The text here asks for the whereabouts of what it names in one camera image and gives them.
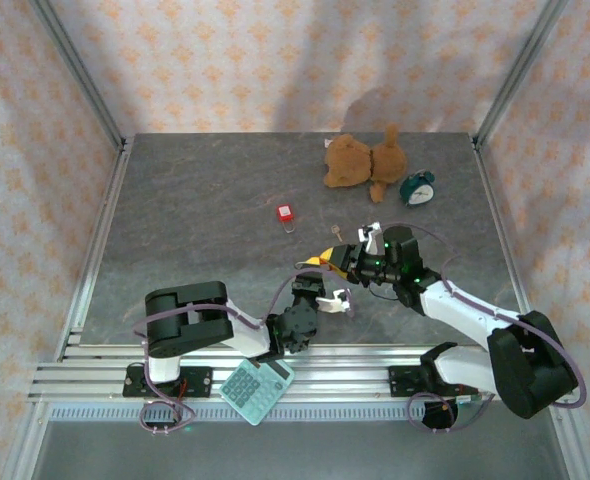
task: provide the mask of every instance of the black bracket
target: black bracket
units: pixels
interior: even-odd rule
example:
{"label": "black bracket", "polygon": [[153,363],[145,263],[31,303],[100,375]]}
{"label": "black bracket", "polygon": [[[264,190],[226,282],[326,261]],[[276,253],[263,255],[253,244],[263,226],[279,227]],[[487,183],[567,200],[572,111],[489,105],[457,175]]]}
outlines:
{"label": "black bracket", "polygon": [[420,365],[388,367],[391,397],[410,397],[422,392],[434,393],[442,397],[477,395],[479,390],[476,388],[445,383],[437,373],[435,367],[437,357],[456,345],[453,342],[445,342],[429,350],[420,357]]}
{"label": "black bracket", "polygon": [[[227,299],[222,282],[204,282],[156,290],[146,295],[144,302],[146,315],[153,315],[189,304],[225,305]],[[188,314],[182,313],[149,323],[150,356],[177,357],[233,338],[233,326],[226,312],[201,310],[192,315],[197,322],[189,322]]]}
{"label": "black bracket", "polygon": [[[532,311],[519,317],[561,345],[549,319]],[[515,415],[531,418],[577,387],[570,365],[547,342],[511,325],[488,336],[497,393]]]}
{"label": "black bracket", "polygon": [[[177,398],[186,380],[183,398],[208,398],[213,385],[213,369],[211,367],[180,367],[179,378],[173,382],[155,385],[162,393]],[[156,398],[144,377],[144,365],[134,363],[126,368],[126,378],[122,390],[124,398]]]}

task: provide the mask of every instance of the patterned wallpaper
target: patterned wallpaper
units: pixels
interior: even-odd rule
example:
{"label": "patterned wallpaper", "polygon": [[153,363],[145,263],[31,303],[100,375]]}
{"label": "patterned wallpaper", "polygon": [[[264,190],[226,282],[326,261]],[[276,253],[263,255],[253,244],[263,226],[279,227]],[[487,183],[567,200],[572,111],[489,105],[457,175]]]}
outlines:
{"label": "patterned wallpaper", "polygon": [[0,1],[0,475],[51,359],[114,151],[25,0]]}
{"label": "patterned wallpaper", "polygon": [[590,419],[590,0],[569,2],[484,153],[531,305],[587,375]]}
{"label": "patterned wallpaper", "polygon": [[469,131],[545,0],[53,0],[124,135]]}

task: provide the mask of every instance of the calculator display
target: calculator display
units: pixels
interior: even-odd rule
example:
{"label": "calculator display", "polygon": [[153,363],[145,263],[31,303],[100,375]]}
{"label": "calculator display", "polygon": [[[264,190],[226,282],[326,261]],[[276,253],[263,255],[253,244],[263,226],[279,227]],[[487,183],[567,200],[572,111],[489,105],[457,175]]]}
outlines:
{"label": "calculator display", "polygon": [[279,363],[277,363],[277,362],[268,362],[268,364],[270,365],[270,367],[273,370],[275,370],[275,373],[277,373],[284,380],[288,380],[288,377],[290,377],[290,374],[286,370],[284,370]]}

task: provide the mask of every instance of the key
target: key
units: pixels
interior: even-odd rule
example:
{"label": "key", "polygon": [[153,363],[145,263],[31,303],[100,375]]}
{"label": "key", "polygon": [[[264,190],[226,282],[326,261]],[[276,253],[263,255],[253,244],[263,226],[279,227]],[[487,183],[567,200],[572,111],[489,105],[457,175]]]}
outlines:
{"label": "key", "polygon": [[337,225],[333,225],[333,226],[331,227],[331,232],[332,232],[332,233],[334,233],[334,234],[337,236],[337,239],[338,239],[340,242],[343,242],[343,241],[344,241],[344,240],[342,240],[342,236],[339,234],[339,226],[337,226]]}

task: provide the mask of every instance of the red object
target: red object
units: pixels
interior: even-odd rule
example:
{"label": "red object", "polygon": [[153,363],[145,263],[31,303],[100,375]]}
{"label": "red object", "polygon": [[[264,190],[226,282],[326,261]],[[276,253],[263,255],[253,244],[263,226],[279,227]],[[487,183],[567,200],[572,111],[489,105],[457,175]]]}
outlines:
{"label": "red object", "polygon": [[287,203],[284,205],[279,205],[277,207],[277,218],[279,218],[279,221],[282,223],[292,222],[294,215],[291,206]]}

